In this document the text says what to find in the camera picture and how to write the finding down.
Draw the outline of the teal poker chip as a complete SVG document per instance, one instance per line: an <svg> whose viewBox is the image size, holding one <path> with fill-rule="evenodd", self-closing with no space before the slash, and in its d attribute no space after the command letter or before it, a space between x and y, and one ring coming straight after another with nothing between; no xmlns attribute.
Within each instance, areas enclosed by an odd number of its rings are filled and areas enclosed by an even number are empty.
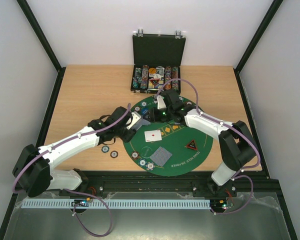
<svg viewBox="0 0 300 240"><path fill-rule="evenodd" d="M109 150L110 150L110 148L109 148L107 145L104 145L104 146L101 148L101 151L102 151L103 153L107 153Z"/></svg>

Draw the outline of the blue patterned card deck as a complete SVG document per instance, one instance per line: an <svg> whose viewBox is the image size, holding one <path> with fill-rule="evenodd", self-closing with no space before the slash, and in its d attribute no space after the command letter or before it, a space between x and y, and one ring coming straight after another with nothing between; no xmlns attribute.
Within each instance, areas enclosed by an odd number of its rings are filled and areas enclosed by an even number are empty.
<svg viewBox="0 0 300 240"><path fill-rule="evenodd" d="M137 123L132 126L132 129L138 131L142 126L149 126L151 124L150 121L140 118Z"/></svg>

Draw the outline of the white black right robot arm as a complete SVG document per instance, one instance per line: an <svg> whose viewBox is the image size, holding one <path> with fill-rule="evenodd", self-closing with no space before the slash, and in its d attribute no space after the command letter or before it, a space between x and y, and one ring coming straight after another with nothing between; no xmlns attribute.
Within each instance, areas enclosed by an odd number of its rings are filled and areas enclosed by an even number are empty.
<svg viewBox="0 0 300 240"><path fill-rule="evenodd" d="M199 109L197 104L186 103L175 90L157 93L155 106L150 107L143 119L151 123L173 121L185 127L198 130L217 140L220 146L222 162L211 174L208 191L219 196L226 189L226 183L234 180L247 168L246 164L254 157L260 163L260 153L253 136L243 121L235 123L213 117Z"/></svg>

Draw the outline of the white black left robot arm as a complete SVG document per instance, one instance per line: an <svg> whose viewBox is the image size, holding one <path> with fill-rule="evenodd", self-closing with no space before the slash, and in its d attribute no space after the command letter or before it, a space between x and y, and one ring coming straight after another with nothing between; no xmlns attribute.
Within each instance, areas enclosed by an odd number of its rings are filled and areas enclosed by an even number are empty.
<svg viewBox="0 0 300 240"><path fill-rule="evenodd" d="M80 152L120 138L129 142L136 134L141 116L129 107L117 107L111 115L92 120L78 132L57 142L23 148L12 170L13 193L25 192L33 198L45 191L85 192L89 180L79 169L58 170L57 166Z"/></svg>

